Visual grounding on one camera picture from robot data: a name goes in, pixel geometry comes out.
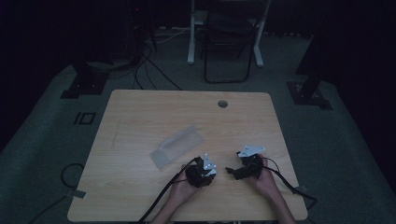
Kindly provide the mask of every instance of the gray carpet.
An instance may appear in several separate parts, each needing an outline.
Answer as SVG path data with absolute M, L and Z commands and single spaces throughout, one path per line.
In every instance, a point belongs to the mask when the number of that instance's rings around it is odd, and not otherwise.
M 186 36 L 165 41 L 159 44 L 158 52 L 152 52 L 150 59 L 183 91 L 268 92 L 299 183 L 307 188 L 306 193 L 318 198 L 317 205 L 308 211 L 312 220 L 396 223 L 396 197 L 336 88 L 329 83 L 320 84 L 333 110 L 295 105 L 290 97 L 286 82 L 306 79 L 294 73 L 309 40 L 264 36 L 261 43 L 264 67 L 253 65 L 247 82 L 240 84 L 205 83 L 203 62 L 199 60 L 200 39 L 194 65 L 187 64 L 188 43 Z M 151 64 L 146 63 L 146 67 L 157 89 L 176 90 Z M 153 89 L 146 67 L 138 71 L 139 83 L 145 89 Z M 218 67 L 216 74 L 225 76 L 228 69 L 224 69 L 225 75 L 221 70 Z M 62 169 L 70 163 L 86 162 L 110 93 L 133 87 L 134 76 L 126 74 L 128 71 L 110 74 L 102 95 L 80 95 L 78 99 L 60 99 L 76 75 L 72 67 L 65 68 L 52 80 L 34 111 L 0 154 L 0 223 L 28 223 L 66 193 L 60 178 Z M 91 125 L 75 124 L 78 113 L 93 112 L 96 116 Z M 80 173 L 78 168 L 72 169 L 67 180 L 77 183 Z M 67 212 L 71 201 L 66 198 L 36 223 L 69 223 Z

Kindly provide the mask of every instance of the person's right hand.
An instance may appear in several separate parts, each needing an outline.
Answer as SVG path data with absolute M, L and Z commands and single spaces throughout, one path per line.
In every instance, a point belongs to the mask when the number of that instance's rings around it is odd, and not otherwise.
M 268 166 L 268 160 L 264 158 L 262 154 L 257 155 L 262 158 L 262 165 Z M 262 173 L 258 179 L 256 179 L 254 176 L 251 176 L 246 178 L 246 181 L 266 198 L 280 193 L 272 172 L 267 169 L 262 169 Z
M 263 155 L 257 154 L 262 158 L 262 165 L 267 166 L 268 160 Z M 246 178 L 246 181 L 253 186 L 262 196 L 268 199 L 273 206 L 279 224 L 295 224 L 295 220 L 291 211 L 289 210 L 286 201 L 283 199 L 282 194 L 277 188 L 276 182 L 272 172 L 262 168 L 260 177 L 251 176 Z

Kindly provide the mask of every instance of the table frame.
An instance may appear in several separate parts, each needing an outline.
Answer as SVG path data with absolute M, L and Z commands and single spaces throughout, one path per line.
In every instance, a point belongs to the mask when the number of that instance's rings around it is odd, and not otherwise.
M 259 25 L 259 31 L 257 32 L 256 35 L 256 42 L 253 47 L 254 51 L 254 57 L 256 59 L 256 64 L 258 67 L 263 67 L 264 62 L 262 60 L 262 53 L 260 51 L 260 41 L 262 40 L 262 32 L 264 30 L 264 25 L 267 20 L 268 16 L 268 10 L 269 7 L 271 6 L 271 1 L 268 0 L 264 9 L 264 16 L 262 17 L 262 20 L 260 21 Z M 196 16 L 196 10 L 195 10 L 195 0 L 191 0 L 191 30 L 190 30 L 190 44 L 189 44 L 189 54 L 187 56 L 187 63 L 188 64 L 194 64 L 195 61 L 195 25 L 203 25 L 204 21 L 200 18 L 200 20 L 197 20 Z

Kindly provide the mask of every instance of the person's left hand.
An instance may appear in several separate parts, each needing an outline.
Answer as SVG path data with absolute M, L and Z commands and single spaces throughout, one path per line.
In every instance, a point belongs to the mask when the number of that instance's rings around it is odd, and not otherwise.
M 182 172 L 175 182 L 176 183 L 172 185 L 167 201 L 167 203 L 172 204 L 175 208 L 179 208 L 183 203 L 186 203 L 201 189 L 190 185 L 186 177 L 186 171 Z

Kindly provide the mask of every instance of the black device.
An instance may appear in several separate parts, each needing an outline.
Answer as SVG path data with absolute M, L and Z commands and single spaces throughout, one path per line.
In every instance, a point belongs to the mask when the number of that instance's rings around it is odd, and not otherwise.
M 196 188 L 208 186 L 216 176 L 216 165 L 211 162 L 205 162 L 201 157 L 194 159 L 196 165 L 190 165 L 186 170 L 186 176 L 189 183 Z
M 254 176 L 256 178 L 260 177 L 262 172 L 262 158 L 260 158 L 257 154 L 254 154 L 249 157 L 240 157 L 242 164 L 244 167 L 239 168 L 237 170 L 233 168 L 226 167 L 227 173 L 233 175 L 233 177 L 238 179 L 244 179 L 250 176 Z

